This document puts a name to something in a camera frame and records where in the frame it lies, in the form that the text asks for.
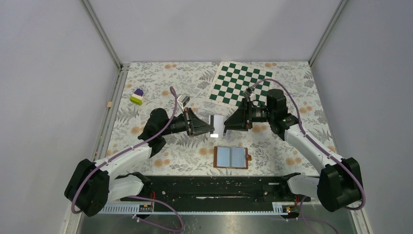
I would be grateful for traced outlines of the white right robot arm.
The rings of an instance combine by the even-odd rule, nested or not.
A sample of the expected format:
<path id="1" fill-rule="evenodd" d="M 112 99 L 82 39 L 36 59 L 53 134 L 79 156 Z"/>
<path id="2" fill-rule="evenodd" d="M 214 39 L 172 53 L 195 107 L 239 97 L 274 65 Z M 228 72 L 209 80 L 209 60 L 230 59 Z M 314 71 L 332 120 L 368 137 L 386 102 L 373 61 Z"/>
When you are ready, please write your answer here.
<path id="1" fill-rule="evenodd" d="M 269 90 L 264 106 L 254 105 L 247 94 L 238 109 L 224 121 L 224 130 L 248 131 L 256 122 L 267 122 L 271 131 L 297 149 L 319 174 L 318 177 L 301 173 L 283 176 L 279 188 L 281 198 L 287 201 L 297 195 L 316 198 L 330 212 L 351 209 L 350 204 L 354 202 L 360 202 L 359 209 L 365 205 L 359 163 L 352 157 L 341 157 L 314 139 L 300 118 L 288 112 L 282 90 Z"/>

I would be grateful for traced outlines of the clear plastic card box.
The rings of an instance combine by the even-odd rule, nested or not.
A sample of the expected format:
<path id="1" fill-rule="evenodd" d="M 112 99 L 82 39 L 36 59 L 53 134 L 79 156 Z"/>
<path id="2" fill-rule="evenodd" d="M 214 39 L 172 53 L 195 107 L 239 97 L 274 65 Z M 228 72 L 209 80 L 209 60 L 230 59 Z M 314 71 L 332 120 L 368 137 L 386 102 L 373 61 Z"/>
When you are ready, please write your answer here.
<path id="1" fill-rule="evenodd" d="M 211 139 L 226 139 L 229 140 L 231 130 L 225 130 L 224 122 L 228 119 L 229 114 L 217 114 L 207 110 L 199 109 L 197 116 L 211 125 L 214 129 L 207 132 L 205 135 Z"/>

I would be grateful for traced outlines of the brown leather card holder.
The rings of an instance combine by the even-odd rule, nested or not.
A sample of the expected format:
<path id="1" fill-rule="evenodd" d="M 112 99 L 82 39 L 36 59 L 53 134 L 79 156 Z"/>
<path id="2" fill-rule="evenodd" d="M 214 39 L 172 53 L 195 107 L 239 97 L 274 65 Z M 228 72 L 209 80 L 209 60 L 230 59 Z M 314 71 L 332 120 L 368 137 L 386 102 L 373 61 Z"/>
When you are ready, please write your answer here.
<path id="1" fill-rule="evenodd" d="M 252 156 L 246 147 L 214 147 L 214 168 L 246 170 Z"/>

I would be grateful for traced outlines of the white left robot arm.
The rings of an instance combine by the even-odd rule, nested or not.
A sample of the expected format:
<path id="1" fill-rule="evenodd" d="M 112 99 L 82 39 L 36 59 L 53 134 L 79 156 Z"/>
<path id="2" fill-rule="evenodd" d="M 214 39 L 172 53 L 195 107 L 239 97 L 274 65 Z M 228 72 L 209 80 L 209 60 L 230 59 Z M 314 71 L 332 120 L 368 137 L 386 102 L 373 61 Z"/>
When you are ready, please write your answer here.
<path id="1" fill-rule="evenodd" d="M 73 213 L 91 217 L 108 201 L 132 195 L 146 200 L 151 194 L 150 185 L 142 176 L 122 175 L 122 172 L 160 152 L 166 144 L 166 135 L 185 132 L 195 137 L 212 131 L 214 127 L 198 118 L 191 108 L 184 108 L 176 117 L 168 117 L 162 108 L 152 110 L 137 144 L 108 159 L 84 159 L 78 163 L 64 192 L 72 203 Z"/>

